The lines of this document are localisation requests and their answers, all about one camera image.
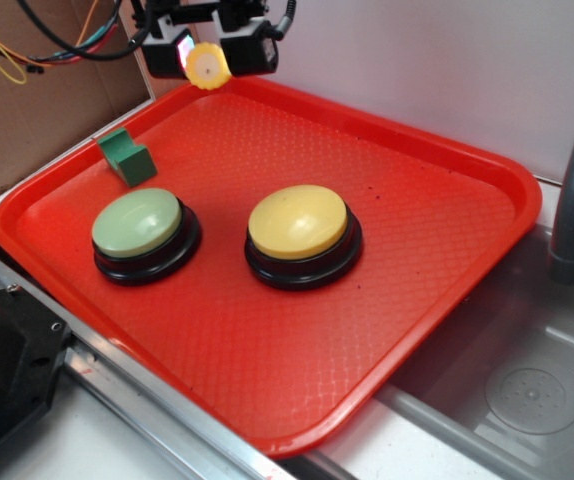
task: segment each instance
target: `cardboard box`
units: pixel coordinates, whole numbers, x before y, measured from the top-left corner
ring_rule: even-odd
[[[36,14],[70,43],[77,40],[93,0],[32,0]],[[90,32],[110,17],[113,2],[101,0]],[[29,21],[18,4],[0,0],[0,41],[25,55],[61,49]],[[122,29],[105,51],[125,48]],[[11,73],[13,67],[0,57]],[[28,75],[15,85],[0,73],[0,194],[120,115],[150,98],[133,55],[117,61],[83,60]]]

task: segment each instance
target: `black button base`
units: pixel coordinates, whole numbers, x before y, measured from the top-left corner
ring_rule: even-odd
[[[258,250],[248,230],[245,258],[264,284],[281,290],[309,290],[328,285],[351,270],[360,258],[362,244],[360,223],[347,207],[347,228],[328,250],[302,260],[281,260]]]

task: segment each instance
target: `drain cover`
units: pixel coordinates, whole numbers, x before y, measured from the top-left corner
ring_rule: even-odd
[[[500,366],[488,378],[485,396],[506,425],[544,435],[574,421],[574,378],[554,365],[539,363]]]

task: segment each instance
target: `stainless steel sink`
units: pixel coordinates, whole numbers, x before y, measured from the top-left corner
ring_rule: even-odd
[[[389,381],[507,477],[574,478],[574,287],[547,278],[548,239],[527,235]]]

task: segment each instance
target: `plastic tray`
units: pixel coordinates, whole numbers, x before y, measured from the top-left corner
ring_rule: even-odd
[[[89,142],[0,206],[0,244],[79,318],[273,457],[321,442],[533,225],[540,190],[505,158],[259,80],[182,87],[124,122],[198,215],[182,270],[120,287],[91,226],[128,188]],[[341,280],[274,290],[249,271],[248,215],[295,184],[338,192],[364,251]]]

